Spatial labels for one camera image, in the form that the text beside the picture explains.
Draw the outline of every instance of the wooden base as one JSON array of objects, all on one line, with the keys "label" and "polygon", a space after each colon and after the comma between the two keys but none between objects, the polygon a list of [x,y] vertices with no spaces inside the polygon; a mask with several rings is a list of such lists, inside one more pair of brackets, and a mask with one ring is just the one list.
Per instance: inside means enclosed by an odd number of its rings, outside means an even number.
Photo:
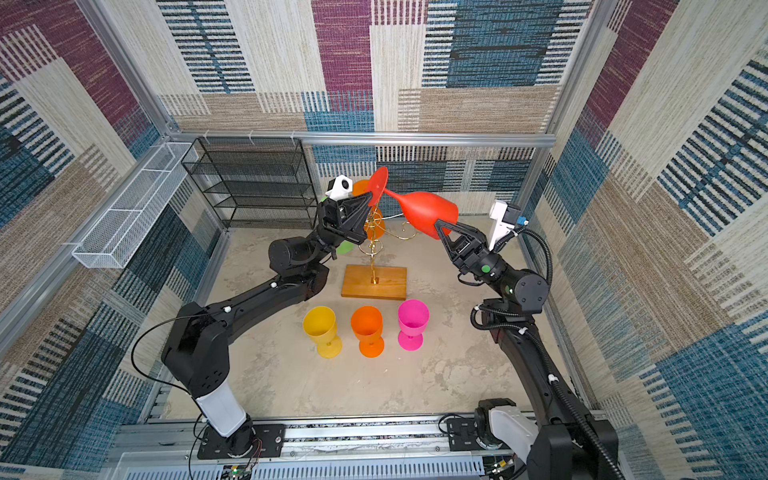
[{"label": "wooden base", "polygon": [[341,296],[405,300],[407,272],[403,266],[377,266],[379,282],[373,284],[369,265],[347,265]]}]

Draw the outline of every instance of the pink goblet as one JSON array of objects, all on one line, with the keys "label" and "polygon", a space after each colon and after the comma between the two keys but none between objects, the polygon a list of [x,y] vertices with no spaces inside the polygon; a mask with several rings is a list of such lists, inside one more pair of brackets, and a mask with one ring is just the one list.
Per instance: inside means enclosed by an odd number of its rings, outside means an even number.
[{"label": "pink goblet", "polygon": [[400,325],[397,343],[409,352],[420,349],[424,343],[422,333],[428,322],[429,308],[422,301],[410,299],[401,303],[397,309],[397,323]]}]

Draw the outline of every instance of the white mesh basket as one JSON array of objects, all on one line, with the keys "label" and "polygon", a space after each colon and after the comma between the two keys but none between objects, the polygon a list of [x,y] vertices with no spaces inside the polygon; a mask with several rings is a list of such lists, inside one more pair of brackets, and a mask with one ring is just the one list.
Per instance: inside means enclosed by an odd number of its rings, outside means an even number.
[{"label": "white mesh basket", "polygon": [[87,268],[125,268],[186,177],[181,165],[197,157],[192,144],[160,147],[72,252]]}]

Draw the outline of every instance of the robotic arm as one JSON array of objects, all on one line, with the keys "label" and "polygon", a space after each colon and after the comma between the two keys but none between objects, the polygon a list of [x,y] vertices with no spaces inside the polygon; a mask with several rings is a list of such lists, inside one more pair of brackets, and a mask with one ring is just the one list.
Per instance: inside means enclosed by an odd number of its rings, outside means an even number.
[{"label": "robotic arm", "polygon": [[[212,429],[207,429],[207,443],[219,445],[217,451],[224,458],[248,455],[256,438],[250,418],[227,383],[229,345],[274,313],[319,293],[329,272],[321,261],[328,255],[336,258],[342,241],[365,241],[372,194],[348,197],[351,190],[349,178],[332,180],[329,198],[319,206],[315,229],[306,237],[270,244],[274,278],[223,302],[205,307],[188,303],[179,311],[179,317],[189,318],[174,323],[161,359],[208,418]],[[470,320],[475,328],[489,330],[510,359],[537,419],[537,424],[527,420],[508,399],[481,401],[475,410],[478,443],[486,449],[497,449],[503,442],[509,445],[527,464],[529,478],[613,478],[618,476],[615,465],[609,464],[610,458],[617,458],[615,431],[608,421],[594,420],[573,392],[560,385],[561,375],[531,316],[541,312],[547,298],[551,266],[545,279],[531,270],[512,268],[498,254],[519,233],[543,244],[536,233],[524,228],[525,219],[518,214],[519,209],[503,203],[493,207],[492,218],[497,222],[492,247],[474,227],[443,220],[435,223],[443,247],[459,270],[459,280],[488,285],[499,295],[476,306]],[[473,273],[477,283],[462,280],[467,273]],[[478,312],[481,323],[475,319]]]}]

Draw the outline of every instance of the black mesh rack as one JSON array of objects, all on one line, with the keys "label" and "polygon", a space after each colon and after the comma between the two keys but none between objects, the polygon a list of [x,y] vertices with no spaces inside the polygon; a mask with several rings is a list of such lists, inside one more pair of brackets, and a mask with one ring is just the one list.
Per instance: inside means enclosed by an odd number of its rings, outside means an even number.
[{"label": "black mesh rack", "polygon": [[192,148],[197,160],[184,168],[225,227],[314,228],[317,194],[301,141],[208,137]]}]

